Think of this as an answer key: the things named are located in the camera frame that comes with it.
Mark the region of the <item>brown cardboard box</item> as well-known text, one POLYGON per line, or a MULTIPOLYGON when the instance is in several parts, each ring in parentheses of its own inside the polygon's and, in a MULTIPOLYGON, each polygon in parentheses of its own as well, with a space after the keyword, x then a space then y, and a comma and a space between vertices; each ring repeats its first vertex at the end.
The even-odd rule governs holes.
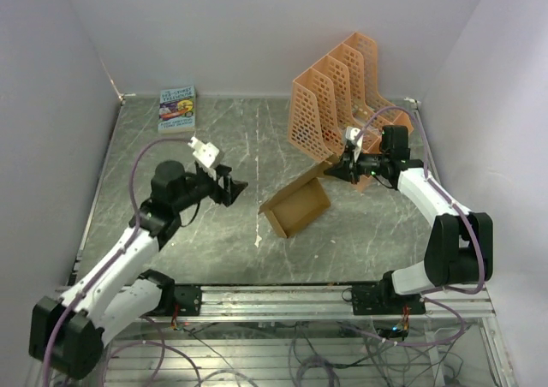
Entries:
POLYGON ((260 205, 258 214, 266 217, 277 236, 288 239, 297 235, 331 207, 320 180, 336 161, 337 156, 331 155, 315 164, 260 205))

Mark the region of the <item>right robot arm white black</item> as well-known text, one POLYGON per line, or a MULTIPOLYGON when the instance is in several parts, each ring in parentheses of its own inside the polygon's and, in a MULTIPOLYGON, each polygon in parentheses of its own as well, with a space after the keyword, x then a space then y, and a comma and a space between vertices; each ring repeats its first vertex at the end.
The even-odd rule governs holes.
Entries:
POLYGON ((493 272, 491 217, 459 203, 422 160, 410 157, 406 127, 383 127, 379 153, 359 151, 363 136, 358 128, 348 127, 344 139, 341 157, 325 174, 352 184, 363 176, 380 176, 411 200, 431 227, 423 260, 383 278, 388 288, 378 292, 378 307, 393 315, 408 304, 410 295, 442 289, 479 293, 493 272))

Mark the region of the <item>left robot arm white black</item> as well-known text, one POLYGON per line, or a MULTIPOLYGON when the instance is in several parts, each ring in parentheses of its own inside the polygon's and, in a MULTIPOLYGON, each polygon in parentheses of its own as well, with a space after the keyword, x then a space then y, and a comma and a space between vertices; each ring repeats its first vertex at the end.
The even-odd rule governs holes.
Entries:
POLYGON ((203 199, 231 206, 247 188, 229 166, 193 172, 174 160, 157 165, 151 193, 119 241, 58 298, 45 296, 32 310, 29 355, 70 378, 85 378, 104 348, 140 316, 172 314, 181 307, 173 278, 143 268, 183 228, 181 212, 203 199))

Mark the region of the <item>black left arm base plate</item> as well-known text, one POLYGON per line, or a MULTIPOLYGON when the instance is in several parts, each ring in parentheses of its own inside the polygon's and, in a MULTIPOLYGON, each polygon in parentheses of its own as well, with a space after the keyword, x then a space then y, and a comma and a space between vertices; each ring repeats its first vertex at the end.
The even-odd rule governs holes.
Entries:
POLYGON ((202 306, 202 289, 198 285, 176 284, 173 294, 174 317, 198 317, 202 306))

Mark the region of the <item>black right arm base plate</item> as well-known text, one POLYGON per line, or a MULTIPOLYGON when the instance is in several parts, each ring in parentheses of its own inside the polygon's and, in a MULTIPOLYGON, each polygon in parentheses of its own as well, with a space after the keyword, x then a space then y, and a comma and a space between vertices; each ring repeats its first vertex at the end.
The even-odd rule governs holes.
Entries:
POLYGON ((366 315, 421 315, 426 312, 420 295, 398 295, 392 285, 379 282, 351 283, 342 293, 342 300, 349 303, 355 316, 366 315))

